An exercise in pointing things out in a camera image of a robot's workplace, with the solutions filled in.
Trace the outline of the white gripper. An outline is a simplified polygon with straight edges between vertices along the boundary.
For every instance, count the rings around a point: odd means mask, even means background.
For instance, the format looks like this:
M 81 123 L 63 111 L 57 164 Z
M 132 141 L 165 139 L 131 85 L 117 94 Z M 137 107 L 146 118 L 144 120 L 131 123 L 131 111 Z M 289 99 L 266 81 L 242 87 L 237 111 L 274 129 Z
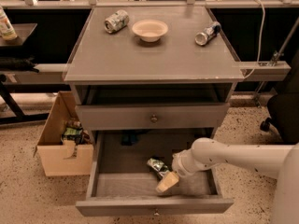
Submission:
M 199 171 L 196 160 L 189 149 L 173 155 L 172 169 L 174 172 L 167 173 L 158 183 L 157 192 L 163 193 L 174 187 L 179 182 L 180 177 L 191 176 Z

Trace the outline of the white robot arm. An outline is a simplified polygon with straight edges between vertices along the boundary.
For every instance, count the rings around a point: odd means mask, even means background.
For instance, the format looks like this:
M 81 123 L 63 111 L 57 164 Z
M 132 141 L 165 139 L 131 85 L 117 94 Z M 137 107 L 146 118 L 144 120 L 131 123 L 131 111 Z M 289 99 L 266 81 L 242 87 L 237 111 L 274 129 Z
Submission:
M 210 138 L 199 138 L 189 149 L 173 155 L 172 170 L 156 190 L 165 192 L 199 171 L 228 163 L 275 178 L 277 188 L 270 224 L 299 223 L 299 144 L 228 145 Z

